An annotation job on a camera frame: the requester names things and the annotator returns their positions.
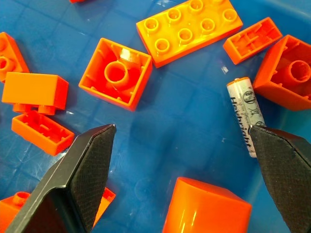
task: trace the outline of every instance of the battery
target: battery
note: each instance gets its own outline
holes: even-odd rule
[[[235,79],[227,84],[231,103],[238,118],[249,155],[256,158],[253,141],[248,133],[250,125],[265,126],[252,83],[248,77]]]

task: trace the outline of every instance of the white battery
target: white battery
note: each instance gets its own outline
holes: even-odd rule
[[[249,155],[256,158],[253,141],[248,134],[250,125],[265,126],[252,83],[248,77],[235,79],[227,84],[231,103],[245,140]]]

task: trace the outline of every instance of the aa battery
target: aa battery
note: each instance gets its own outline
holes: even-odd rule
[[[250,125],[265,126],[252,83],[248,77],[235,79],[227,84],[235,114],[246,142],[249,155],[256,158],[253,141],[248,133]]]

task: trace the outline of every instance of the blue surface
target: blue surface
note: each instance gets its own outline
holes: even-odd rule
[[[118,132],[107,186],[116,198],[94,232],[158,233],[174,184],[186,176],[230,189],[253,205],[250,233],[289,232],[248,156],[226,84],[254,79],[264,52],[235,66],[225,40],[154,69],[138,108],[98,100],[78,82],[100,37],[146,51],[135,23],[182,0],[0,0],[0,32],[13,36],[35,73],[70,83],[66,111],[53,117],[75,133],[115,123]],[[270,16],[281,32],[311,43],[311,2],[232,0],[244,27]],[[311,141],[311,112],[290,112],[258,97],[266,123]],[[12,106],[0,103],[0,199],[31,192],[58,157],[10,129]]]

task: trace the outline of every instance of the blue plastic bin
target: blue plastic bin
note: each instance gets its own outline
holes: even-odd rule
[[[253,205],[250,233],[287,233],[256,159],[248,156],[226,84],[254,80],[265,52],[235,66],[222,45],[193,52],[152,72],[129,112],[78,88],[101,37],[146,52],[136,22],[182,0],[0,0],[0,32],[14,37],[34,73],[69,84],[66,111],[52,118],[79,134],[115,123],[107,187],[116,193],[94,232],[161,232],[176,178],[228,188]],[[246,28],[270,16],[281,32],[311,43],[311,1],[232,0]],[[290,112],[258,96],[266,123],[311,141],[311,111]],[[32,192],[58,157],[11,131],[12,106],[0,103],[0,199]]]

